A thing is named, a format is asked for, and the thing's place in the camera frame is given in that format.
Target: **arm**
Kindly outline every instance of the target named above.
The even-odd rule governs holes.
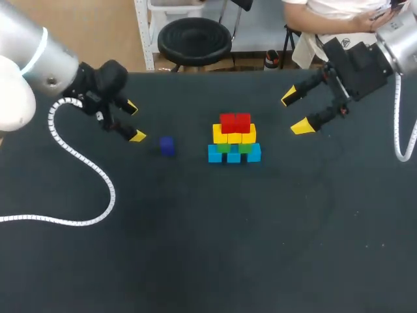
[[[359,32],[351,20],[331,20],[316,15],[305,4],[284,2],[284,14],[287,25],[294,30],[312,33],[336,35]]]
[[[371,20],[377,13],[371,11],[349,20],[335,20],[312,13],[306,6],[307,0],[283,0],[283,2],[285,19],[291,29],[317,35],[373,33],[395,14],[394,11],[388,10],[376,20]]]

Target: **wooden wall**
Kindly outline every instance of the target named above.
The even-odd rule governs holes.
[[[47,27],[81,61],[99,67],[116,59],[144,72],[134,0],[9,0]]]

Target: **white shirt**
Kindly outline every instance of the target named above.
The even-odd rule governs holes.
[[[282,0],[286,3],[297,5],[307,5],[315,14],[325,18],[348,20],[361,13],[378,10],[384,5],[388,5],[391,0]],[[340,34],[340,35],[320,35],[319,38],[323,43],[328,42],[334,37],[345,49],[352,48],[359,42],[367,45],[374,44],[376,38],[371,33]],[[323,61],[328,61],[326,55],[318,47],[315,34],[302,33],[293,52],[293,61],[301,68],[309,68],[313,61],[314,55],[317,55]]]

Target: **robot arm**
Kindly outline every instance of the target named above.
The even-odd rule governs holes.
[[[145,135],[113,118],[111,106],[133,115],[137,108],[122,94],[128,72],[111,60],[99,69],[77,56],[7,0],[0,0],[0,137],[25,126],[35,114],[30,86],[47,96],[77,98],[87,115],[106,131],[140,142]]]
[[[322,45],[329,62],[312,78],[293,85],[282,102],[290,106],[322,82],[330,87],[334,99],[325,110],[293,125],[295,134],[316,132],[337,116],[345,117],[349,102],[359,101],[385,86],[389,76],[417,72],[417,0],[379,28],[376,37],[372,46],[361,42],[349,50],[344,50],[336,38]]]

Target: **red block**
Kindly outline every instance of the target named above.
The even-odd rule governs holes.
[[[222,134],[236,132],[236,117],[233,113],[220,114],[220,124],[222,124]]]
[[[236,132],[240,134],[250,133],[250,114],[236,114]]]

